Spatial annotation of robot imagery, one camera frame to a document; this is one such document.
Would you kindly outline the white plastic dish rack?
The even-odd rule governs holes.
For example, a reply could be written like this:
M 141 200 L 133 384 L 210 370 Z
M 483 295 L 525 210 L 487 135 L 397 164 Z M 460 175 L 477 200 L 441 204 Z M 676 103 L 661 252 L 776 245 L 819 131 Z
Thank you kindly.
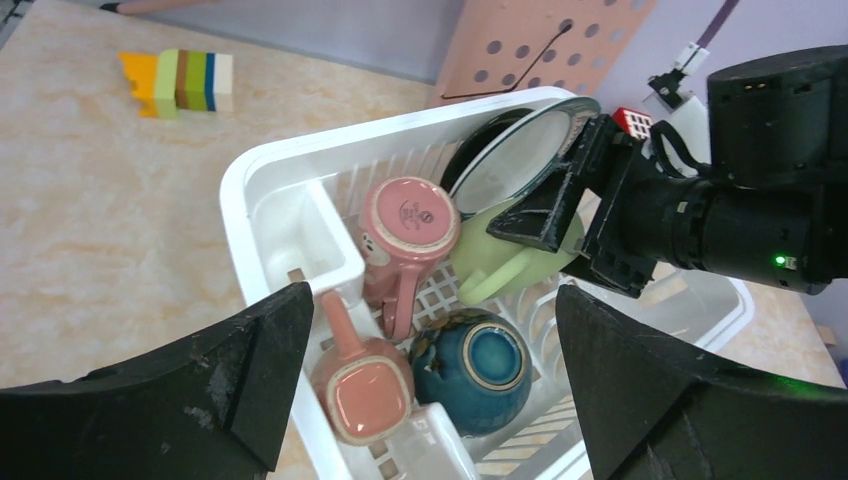
M 334 290 L 365 337 L 381 331 L 362 299 L 362 261 L 353 233 L 369 189 L 414 175 L 438 180 L 460 141 L 496 115 L 544 108 L 568 97 L 539 87 L 464 104 L 266 143 L 226 170 L 220 204 L 231 258 L 247 303 L 284 287 L 300 271 L 315 294 Z M 534 366 L 529 399 L 505 428 L 460 437 L 436 411 L 417 413 L 399 433 L 369 446 L 337 440 L 309 379 L 290 412 L 322 479 L 578 479 L 589 471 L 565 365 L 555 299 L 563 278 L 489 301 L 526 341 Z M 743 282 L 660 268 L 632 299 L 584 283 L 626 315 L 708 351 L 721 349 L 753 318 Z

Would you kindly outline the black plate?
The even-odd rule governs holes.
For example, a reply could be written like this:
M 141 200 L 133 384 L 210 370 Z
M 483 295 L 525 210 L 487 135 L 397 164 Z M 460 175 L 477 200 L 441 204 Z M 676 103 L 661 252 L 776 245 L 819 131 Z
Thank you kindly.
M 512 109 L 497 115 L 476 129 L 461 143 L 449 160 L 440 180 L 441 188 L 450 192 L 460 175 L 486 146 L 507 128 L 532 112 L 533 109 L 529 108 Z

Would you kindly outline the cream cup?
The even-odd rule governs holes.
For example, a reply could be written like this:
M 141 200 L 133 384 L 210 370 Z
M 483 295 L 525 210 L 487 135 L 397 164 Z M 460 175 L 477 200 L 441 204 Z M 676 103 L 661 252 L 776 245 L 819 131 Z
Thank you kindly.
M 555 253 L 488 234 L 489 221 L 516 202 L 509 199 L 462 223 L 460 238 L 450 252 L 460 302 L 476 305 L 527 288 L 557 274 L 577 257 L 574 247 L 584 234 L 578 216 L 572 219 L 561 248 Z

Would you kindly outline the pink mug white inside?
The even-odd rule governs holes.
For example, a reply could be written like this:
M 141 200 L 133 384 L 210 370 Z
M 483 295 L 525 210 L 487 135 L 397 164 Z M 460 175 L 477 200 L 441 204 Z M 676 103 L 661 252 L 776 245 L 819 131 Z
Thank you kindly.
M 411 415 L 411 367 L 389 341 L 361 337 L 342 298 L 320 297 L 333 334 L 310 375 L 316 397 L 332 430 L 354 446 L 367 446 L 394 433 Z

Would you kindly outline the white plate green rim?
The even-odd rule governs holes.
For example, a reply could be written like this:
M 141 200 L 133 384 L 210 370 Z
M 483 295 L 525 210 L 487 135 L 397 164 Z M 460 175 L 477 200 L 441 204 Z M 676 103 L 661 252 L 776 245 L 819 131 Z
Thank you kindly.
M 573 144 L 600 103 L 573 96 L 535 110 L 497 135 L 469 163 L 450 190 L 463 219 L 536 187 Z

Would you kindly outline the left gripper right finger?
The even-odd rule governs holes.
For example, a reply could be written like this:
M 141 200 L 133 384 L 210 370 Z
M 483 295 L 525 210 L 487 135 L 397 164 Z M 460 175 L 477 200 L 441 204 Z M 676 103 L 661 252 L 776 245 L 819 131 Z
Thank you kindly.
M 556 320 L 597 479 L 843 479 L 847 393 L 723 358 L 564 285 Z

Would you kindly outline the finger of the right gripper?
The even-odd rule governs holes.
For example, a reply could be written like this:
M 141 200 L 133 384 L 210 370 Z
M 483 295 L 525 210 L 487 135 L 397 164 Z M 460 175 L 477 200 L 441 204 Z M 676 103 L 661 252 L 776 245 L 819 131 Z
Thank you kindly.
M 603 193 L 625 147 L 626 133 L 611 116 L 589 120 L 545 179 L 496 215 L 486 232 L 538 250 L 558 250 L 584 193 Z

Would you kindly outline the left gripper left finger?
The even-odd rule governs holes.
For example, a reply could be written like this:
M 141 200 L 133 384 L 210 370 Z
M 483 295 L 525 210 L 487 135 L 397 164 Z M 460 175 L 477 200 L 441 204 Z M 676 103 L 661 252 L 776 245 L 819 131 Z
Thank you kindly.
M 296 282 L 71 382 L 1 392 L 5 479 L 263 479 L 278 464 L 314 315 Z

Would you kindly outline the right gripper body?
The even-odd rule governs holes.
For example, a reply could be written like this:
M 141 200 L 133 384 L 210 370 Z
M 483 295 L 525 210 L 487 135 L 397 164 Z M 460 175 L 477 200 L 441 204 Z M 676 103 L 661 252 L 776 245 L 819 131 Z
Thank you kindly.
M 711 160 L 673 173 L 681 136 L 589 120 L 567 155 L 563 205 L 600 204 L 565 268 L 636 298 L 664 262 L 815 295 L 847 275 L 847 49 L 763 57 L 707 79 Z

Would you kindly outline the dark bowl beige inside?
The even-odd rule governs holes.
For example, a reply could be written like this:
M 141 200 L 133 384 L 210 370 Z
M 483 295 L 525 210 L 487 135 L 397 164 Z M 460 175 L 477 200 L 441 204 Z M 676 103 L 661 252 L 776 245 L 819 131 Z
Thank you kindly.
M 526 343 L 508 321 L 481 308 L 432 321 L 413 338 L 408 361 L 418 403 L 441 404 L 462 436 L 504 428 L 531 391 Z

